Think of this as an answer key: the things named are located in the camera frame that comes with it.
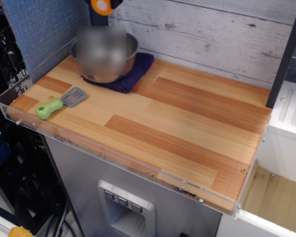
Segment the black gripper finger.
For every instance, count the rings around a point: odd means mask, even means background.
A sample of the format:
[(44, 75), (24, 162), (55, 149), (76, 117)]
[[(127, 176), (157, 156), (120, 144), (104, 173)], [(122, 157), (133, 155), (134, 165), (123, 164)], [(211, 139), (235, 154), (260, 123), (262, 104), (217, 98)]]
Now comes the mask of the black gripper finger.
[(111, 8), (117, 8), (123, 3), (123, 0), (111, 0)]

